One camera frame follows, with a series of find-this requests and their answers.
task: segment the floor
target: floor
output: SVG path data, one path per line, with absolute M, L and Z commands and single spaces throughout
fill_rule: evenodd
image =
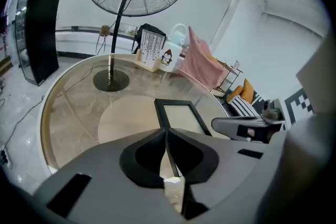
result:
M 2 147 L 11 135 L 13 128 L 26 112 L 41 101 L 54 80 L 67 68 L 78 62 L 78 59 L 59 58 L 59 69 L 53 73 L 40 87 L 24 79 L 22 70 L 15 66 L 6 72 L 4 92 L 0 98 L 5 103 L 0 109 L 0 146 Z M 17 126 L 14 135 L 7 145 L 10 167 L 4 166 L 8 179 L 33 193 L 46 179 L 37 152 L 36 127 L 40 105 L 35 107 Z
M 4 42 L 3 42 L 3 36 L 0 34 L 0 61 L 5 59 L 5 48 L 4 48 Z

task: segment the round glass table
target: round glass table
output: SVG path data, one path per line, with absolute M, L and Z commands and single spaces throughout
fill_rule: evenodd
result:
M 155 99 L 191 101 L 211 135 L 227 138 L 211 127 L 213 118 L 226 114 L 199 82 L 177 68 L 171 73 L 160 70 L 151 73 L 134 61 L 135 55 L 91 57 L 66 70 L 51 86 L 41 107 L 38 134 L 49 167 L 59 169 L 100 143 L 160 128 Z M 110 62 L 118 70 L 115 79 L 119 71 L 129 77 L 123 90 L 106 92 L 95 87 L 94 76 L 110 70 Z M 185 108 L 171 106 L 166 112 L 174 124 L 172 127 L 202 133 Z

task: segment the black bag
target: black bag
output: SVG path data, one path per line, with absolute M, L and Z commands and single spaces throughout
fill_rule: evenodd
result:
M 142 30 L 145 29 L 147 31 L 159 34 L 161 36 L 166 37 L 166 34 L 164 32 L 162 32 L 160 29 L 156 28 L 155 26 L 149 25 L 149 24 L 144 24 L 142 26 L 140 26 L 138 32 L 136 33 L 136 35 L 134 36 L 133 39 L 133 45 L 132 45 L 132 50 L 131 53 L 132 54 L 137 54 L 137 50 L 140 49 L 140 45 L 141 45 L 141 37 L 142 37 Z M 133 52 L 133 48 L 134 48 L 134 43 L 135 41 L 138 43 L 138 46 L 136 47 L 135 51 Z

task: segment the orange pillow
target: orange pillow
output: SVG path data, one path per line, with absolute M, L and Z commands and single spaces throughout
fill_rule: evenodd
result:
M 244 81 L 244 88 L 243 88 L 243 91 L 242 91 L 242 93 L 240 95 L 241 98 L 243 98 L 244 100 L 246 100 L 247 102 L 249 102 L 251 104 L 252 100 L 253 100 L 253 94 L 254 94 L 253 87 L 248 82 L 248 80 L 245 79 L 245 81 Z
M 238 86 L 230 95 L 229 97 L 226 99 L 226 102 L 230 102 L 232 100 L 233 97 L 240 95 L 241 92 L 243 91 L 243 86 Z

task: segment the pink cloth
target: pink cloth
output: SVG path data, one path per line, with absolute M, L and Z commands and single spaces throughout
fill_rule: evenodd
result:
M 220 63 L 210 60 L 211 52 L 208 44 L 199 39 L 189 26 L 190 48 L 182 62 L 181 70 L 202 83 L 208 90 L 219 86 L 228 70 Z

